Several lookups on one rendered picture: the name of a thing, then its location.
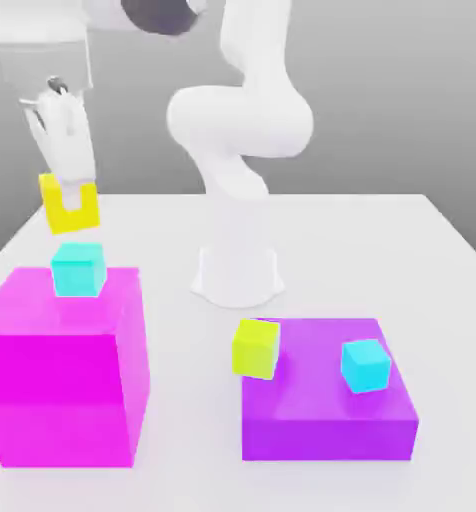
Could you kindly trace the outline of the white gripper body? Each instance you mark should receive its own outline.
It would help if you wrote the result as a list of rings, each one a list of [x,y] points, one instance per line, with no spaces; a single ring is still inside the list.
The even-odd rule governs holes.
[[[20,100],[30,131],[60,183],[94,182],[96,165],[82,93],[44,90]]]

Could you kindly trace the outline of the small yellow cube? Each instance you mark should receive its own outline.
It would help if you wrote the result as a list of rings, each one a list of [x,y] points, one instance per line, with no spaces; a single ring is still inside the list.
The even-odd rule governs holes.
[[[94,228],[100,224],[95,183],[83,184],[80,187],[81,206],[76,210],[68,210],[63,205],[60,185],[52,173],[40,174],[38,182],[46,218],[53,234]]]

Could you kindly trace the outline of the small cyan cube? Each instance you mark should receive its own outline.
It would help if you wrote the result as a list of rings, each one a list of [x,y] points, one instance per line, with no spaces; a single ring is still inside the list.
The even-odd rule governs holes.
[[[383,391],[388,388],[392,360],[378,339],[345,342],[340,370],[354,394]]]
[[[107,279],[103,247],[99,243],[62,243],[51,260],[58,297],[97,297]]]

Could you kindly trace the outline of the small lime cube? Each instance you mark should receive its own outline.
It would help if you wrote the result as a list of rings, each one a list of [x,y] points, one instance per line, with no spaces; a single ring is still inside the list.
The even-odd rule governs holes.
[[[280,353],[278,322],[242,319],[232,340],[234,374],[272,380]]]

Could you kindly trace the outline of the large magenta box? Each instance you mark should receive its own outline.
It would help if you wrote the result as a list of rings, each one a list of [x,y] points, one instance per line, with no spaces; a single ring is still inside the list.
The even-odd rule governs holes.
[[[56,296],[47,268],[0,286],[0,463],[131,467],[150,392],[139,271],[96,298]]]

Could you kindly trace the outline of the large purple box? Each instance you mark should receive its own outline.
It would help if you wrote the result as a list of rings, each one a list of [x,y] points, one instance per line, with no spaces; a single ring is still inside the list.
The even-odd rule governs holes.
[[[386,339],[374,318],[281,318],[270,380],[241,384],[246,461],[408,460],[419,417],[398,367],[387,389],[353,393],[341,374],[346,342]]]

